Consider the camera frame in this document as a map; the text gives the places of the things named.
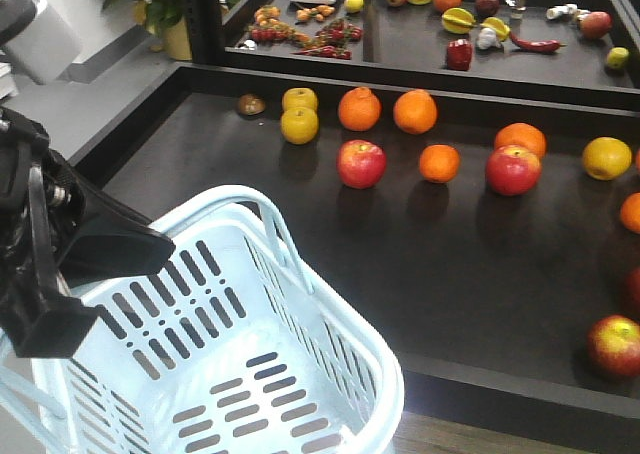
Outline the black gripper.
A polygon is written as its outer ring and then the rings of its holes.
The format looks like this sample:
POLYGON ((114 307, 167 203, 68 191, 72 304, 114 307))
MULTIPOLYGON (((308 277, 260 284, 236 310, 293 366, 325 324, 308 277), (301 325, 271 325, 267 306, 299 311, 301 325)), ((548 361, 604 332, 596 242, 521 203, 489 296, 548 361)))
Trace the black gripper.
POLYGON ((71 358, 94 326, 66 282, 156 274, 175 250, 80 175, 53 183, 49 144, 39 123, 1 110, 1 324, 20 358, 71 358))

